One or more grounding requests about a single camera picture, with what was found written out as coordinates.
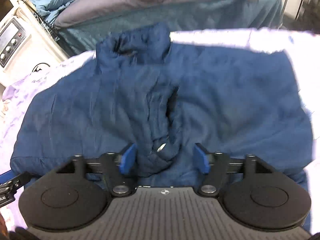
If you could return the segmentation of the white machine with control panel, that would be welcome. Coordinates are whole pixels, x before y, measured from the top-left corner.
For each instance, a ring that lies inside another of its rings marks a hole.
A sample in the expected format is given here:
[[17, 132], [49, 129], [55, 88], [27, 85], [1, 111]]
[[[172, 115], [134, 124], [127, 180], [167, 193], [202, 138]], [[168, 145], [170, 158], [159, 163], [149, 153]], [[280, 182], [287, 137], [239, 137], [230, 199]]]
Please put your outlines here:
[[40, 65], [53, 66], [69, 56], [56, 43], [35, 8], [20, 0], [1, 20], [1, 85], [8, 87]]

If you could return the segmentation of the teal bed skirt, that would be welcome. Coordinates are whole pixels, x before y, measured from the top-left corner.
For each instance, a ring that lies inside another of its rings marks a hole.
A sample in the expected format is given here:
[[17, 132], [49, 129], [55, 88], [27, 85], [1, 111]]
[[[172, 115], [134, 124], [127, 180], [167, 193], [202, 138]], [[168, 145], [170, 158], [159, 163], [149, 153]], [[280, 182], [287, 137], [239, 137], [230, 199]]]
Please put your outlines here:
[[110, 13], [61, 28], [58, 45], [69, 55], [95, 49], [110, 33], [122, 33], [156, 23], [170, 31], [204, 29], [278, 28], [282, 22], [282, 0], [211, 0], [167, 4]]

